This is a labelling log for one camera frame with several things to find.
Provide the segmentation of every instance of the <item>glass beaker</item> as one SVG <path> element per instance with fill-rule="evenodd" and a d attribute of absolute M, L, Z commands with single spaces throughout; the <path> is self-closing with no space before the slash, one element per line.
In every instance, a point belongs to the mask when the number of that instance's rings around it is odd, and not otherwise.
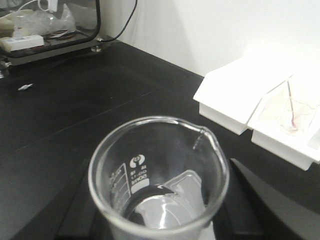
<path fill-rule="evenodd" d="M 115 240 L 211 240 L 229 167 L 208 128 L 148 116 L 102 140 L 88 182 Z"/>

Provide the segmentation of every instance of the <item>white label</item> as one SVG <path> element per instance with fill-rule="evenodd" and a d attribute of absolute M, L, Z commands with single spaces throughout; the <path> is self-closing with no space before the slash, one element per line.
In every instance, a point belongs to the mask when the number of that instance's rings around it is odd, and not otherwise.
<path fill-rule="evenodd" d="M 142 154 L 139 154 L 130 160 L 130 183 L 132 194 L 144 187 L 149 186 L 150 184 L 147 165 L 144 164 L 145 160 L 146 157 Z"/>

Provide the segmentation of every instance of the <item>white wall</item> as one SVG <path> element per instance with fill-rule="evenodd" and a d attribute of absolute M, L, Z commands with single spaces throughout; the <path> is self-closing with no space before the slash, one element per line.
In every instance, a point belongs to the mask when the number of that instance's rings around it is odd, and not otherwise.
<path fill-rule="evenodd" d="M 135 0 L 100 0 L 102 35 L 115 36 Z M 138 0 L 119 40 L 204 76 L 269 47 L 320 62 L 318 0 Z"/>

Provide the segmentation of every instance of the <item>beaker rim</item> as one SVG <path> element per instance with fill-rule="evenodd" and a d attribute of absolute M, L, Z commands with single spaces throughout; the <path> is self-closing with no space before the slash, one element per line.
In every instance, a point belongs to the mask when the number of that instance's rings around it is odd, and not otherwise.
<path fill-rule="evenodd" d="M 205 135 L 209 138 L 210 143 L 215 150 L 219 164 L 221 166 L 221 175 L 220 175 L 220 183 L 221 185 L 218 188 L 218 193 L 214 200 L 210 200 L 208 205 L 205 208 L 205 211 L 198 216 L 197 218 L 193 219 L 192 221 L 182 224 L 180 226 L 167 228 L 167 229 L 155 229 L 155 228 L 148 228 L 143 225 L 139 225 L 137 223 L 131 222 L 128 219 L 121 216 L 118 212 L 116 212 L 109 203 L 103 201 L 102 198 L 98 194 L 98 189 L 96 185 L 96 176 L 95 174 L 98 171 L 100 164 L 98 164 L 99 159 L 97 155 L 100 151 L 103 151 L 103 146 L 105 145 L 106 141 L 108 141 L 111 137 L 120 135 L 121 133 L 125 132 L 128 129 L 135 128 L 137 126 L 141 126 L 144 124 L 149 123 L 168 123 L 168 124 L 177 124 L 183 127 L 189 128 L 193 131 L 197 132 L 205 132 Z M 189 232 L 192 230 L 196 230 L 198 228 L 202 228 L 205 224 L 210 222 L 214 214 L 218 211 L 220 206 L 222 205 L 224 198 L 226 196 L 228 186 L 230 181 L 230 174 L 229 174 L 229 166 L 226 160 L 226 157 L 217 141 L 216 136 L 205 126 L 200 126 L 193 124 L 189 121 L 186 121 L 179 117 L 173 116 L 165 116 L 165 115 L 151 115 L 136 118 L 134 120 L 128 121 L 113 131 L 111 131 L 98 145 L 96 150 L 94 151 L 89 169 L 88 169 L 88 184 L 91 196 L 93 201 L 95 202 L 96 206 L 102 213 L 104 217 L 106 217 L 113 225 L 118 227 L 119 229 L 130 233 L 132 235 L 137 235 L 145 238 L 161 238 L 171 235 L 178 235 L 184 232 Z"/>

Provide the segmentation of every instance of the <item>black countertop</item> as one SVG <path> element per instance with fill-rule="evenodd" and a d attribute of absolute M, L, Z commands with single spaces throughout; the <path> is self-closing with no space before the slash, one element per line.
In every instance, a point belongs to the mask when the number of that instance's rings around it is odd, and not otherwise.
<path fill-rule="evenodd" d="M 238 136 L 200 116 L 202 79 L 120 42 L 15 67 L 0 79 L 0 240 L 53 239 L 99 142 L 149 115 L 209 127 L 227 158 L 320 214 L 320 166 L 300 170 L 251 143 L 250 130 Z"/>

